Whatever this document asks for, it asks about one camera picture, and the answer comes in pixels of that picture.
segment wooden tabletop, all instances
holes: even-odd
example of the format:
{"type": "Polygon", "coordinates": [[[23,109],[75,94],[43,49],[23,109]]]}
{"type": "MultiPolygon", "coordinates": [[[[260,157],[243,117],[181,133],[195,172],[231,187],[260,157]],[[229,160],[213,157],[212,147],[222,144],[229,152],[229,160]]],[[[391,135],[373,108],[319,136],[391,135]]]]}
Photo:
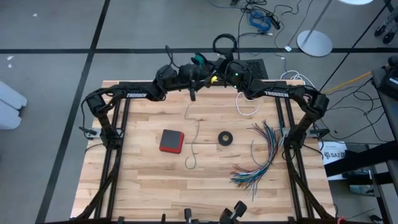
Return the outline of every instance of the wooden tabletop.
{"type": "MultiPolygon", "coordinates": [[[[118,81],[104,81],[103,86],[117,83],[118,81]]],[[[288,83],[298,85],[302,81],[289,80],[288,83]]],[[[233,209],[238,200],[248,206],[241,219],[244,221],[282,221],[287,220],[288,216],[295,216],[287,166],[281,152],[260,180],[253,201],[248,198],[249,190],[237,188],[230,182],[233,164],[248,169],[256,168],[250,155],[252,141],[256,160],[265,162],[267,159],[268,149],[264,138],[247,128],[264,120],[273,128],[279,126],[275,98],[262,97],[253,102],[240,98],[238,102],[243,113],[250,113],[259,105],[256,114],[242,116],[235,107],[236,95],[236,90],[232,87],[225,89],[213,86],[209,89],[202,88],[197,93],[195,102],[190,101],[187,90],[170,92],[163,102],[131,101],[113,210],[114,220],[124,216],[126,220],[159,221],[163,213],[168,221],[184,220],[183,209],[191,208],[193,218],[217,221],[221,212],[226,207],[233,209]],[[191,143],[197,133],[196,119],[200,124],[198,136],[193,143],[197,166],[195,169],[187,169],[184,165],[187,157],[188,166],[194,163],[191,143]],[[180,154],[159,151],[163,129],[185,134],[180,154]],[[224,147],[218,144],[218,135],[222,131],[232,133],[232,145],[224,147]]],[[[285,103],[282,102],[285,122],[288,124],[285,103]]],[[[294,101],[292,110],[295,122],[298,123],[303,112],[294,101]]],[[[119,111],[120,118],[122,113],[123,107],[119,111]]],[[[111,119],[113,112],[110,111],[108,115],[111,119]]],[[[100,127],[97,120],[93,127],[100,127]]],[[[98,143],[99,139],[89,141],[88,146],[98,143]]],[[[305,144],[318,149],[315,139],[307,139],[305,144]]],[[[335,209],[321,155],[305,147],[302,154],[310,190],[325,209],[334,215],[335,209]]],[[[93,147],[86,153],[71,217],[81,213],[97,192],[104,155],[103,146],[93,147]]],[[[103,215],[108,195],[109,190],[104,196],[103,215]]],[[[301,190],[299,195],[303,215],[306,216],[301,190]]]]}

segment white stand base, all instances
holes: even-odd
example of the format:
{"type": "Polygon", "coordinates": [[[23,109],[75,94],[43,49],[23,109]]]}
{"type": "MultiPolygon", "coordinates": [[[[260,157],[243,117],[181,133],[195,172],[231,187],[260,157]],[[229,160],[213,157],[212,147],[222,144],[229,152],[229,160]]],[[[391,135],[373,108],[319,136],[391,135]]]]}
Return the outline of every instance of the white stand base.
{"type": "Polygon", "coordinates": [[[330,54],[333,49],[333,44],[330,38],[322,32],[314,30],[307,42],[303,44],[309,32],[309,30],[306,30],[298,35],[298,47],[300,47],[304,53],[315,57],[323,57],[330,54]]]}

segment floor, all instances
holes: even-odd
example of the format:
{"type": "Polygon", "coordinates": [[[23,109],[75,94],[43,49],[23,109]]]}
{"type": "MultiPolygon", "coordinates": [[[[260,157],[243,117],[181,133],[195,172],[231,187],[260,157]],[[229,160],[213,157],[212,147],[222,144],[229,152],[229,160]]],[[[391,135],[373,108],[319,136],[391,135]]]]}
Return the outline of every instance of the floor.
{"type": "MultiPolygon", "coordinates": [[[[228,0],[209,1],[217,6],[229,3],[228,0]]],[[[297,2],[268,0],[266,8],[272,10],[276,4],[286,4],[295,9],[297,2]]],[[[287,69],[306,75],[320,88],[384,7],[383,0],[374,0],[365,6],[333,1],[317,26],[317,30],[333,41],[334,50],[326,57],[301,53],[295,37],[289,44],[293,48],[291,52],[278,49],[290,42],[309,3],[310,0],[302,0],[297,15],[281,17],[285,29],[277,37],[277,46],[275,29],[271,30],[273,36],[241,39],[240,47],[247,51],[258,53],[268,48],[285,60],[269,52],[257,56],[243,53],[242,59],[264,59],[270,79],[280,77],[286,62],[287,69]]],[[[326,3],[326,0],[312,3],[298,34],[311,28],[326,3]]],[[[393,0],[391,4],[398,6],[398,1],[393,0]]],[[[280,16],[284,10],[278,7],[275,14],[280,16]]],[[[383,66],[398,52],[397,38],[390,45],[384,45],[380,38],[373,36],[388,14],[385,8],[325,90],[383,66]]],[[[87,144],[78,130],[82,122],[78,111],[82,97],[98,88],[103,80],[153,79],[155,71],[169,61],[163,50],[166,44],[178,52],[174,54],[176,64],[188,63],[195,52],[216,59],[216,54],[211,54],[213,39],[222,33],[237,35],[240,17],[237,9],[221,9],[199,0],[2,0],[0,80],[26,96],[28,106],[17,129],[0,132],[0,222],[10,223],[16,217],[19,223],[67,220],[87,144]],[[118,54],[120,51],[115,49],[128,50],[118,54]],[[54,165],[60,166],[59,175],[52,173],[54,165]],[[47,187],[49,178],[57,179],[57,184],[47,187]]],[[[244,18],[240,32],[256,32],[256,29],[244,18]]],[[[229,47],[229,43],[220,43],[220,47],[229,47]]],[[[363,90],[376,96],[370,85],[363,90]]],[[[331,103],[344,95],[331,95],[331,103]]],[[[370,108],[370,103],[350,97],[341,105],[370,108]]],[[[382,109],[373,111],[369,118],[374,121],[381,113],[382,109]]],[[[337,138],[368,125],[360,112],[350,109],[327,112],[323,120],[337,138]]],[[[382,140],[392,140],[389,128],[385,128],[385,117],[374,126],[382,140]]],[[[371,128],[345,141],[380,142],[371,128]]],[[[375,208],[352,218],[368,222],[369,215],[379,214],[374,198],[349,193],[344,182],[330,182],[330,185],[339,215],[353,217],[375,208]]],[[[392,197],[388,197],[390,209],[396,211],[398,200],[391,186],[386,188],[385,193],[388,194],[388,188],[392,192],[392,197]]]]}

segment black tape roll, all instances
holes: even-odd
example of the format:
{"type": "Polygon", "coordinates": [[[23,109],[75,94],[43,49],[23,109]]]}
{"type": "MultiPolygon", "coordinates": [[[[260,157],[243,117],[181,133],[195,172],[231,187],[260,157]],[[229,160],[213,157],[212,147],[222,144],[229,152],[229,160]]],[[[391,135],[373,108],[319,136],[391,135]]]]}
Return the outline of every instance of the black tape roll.
{"type": "Polygon", "coordinates": [[[232,143],[232,140],[234,138],[232,137],[232,134],[227,132],[227,131],[223,131],[218,135],[218,142],[220,143],[220,145],[222,146],[229,146],[232,143]]]}

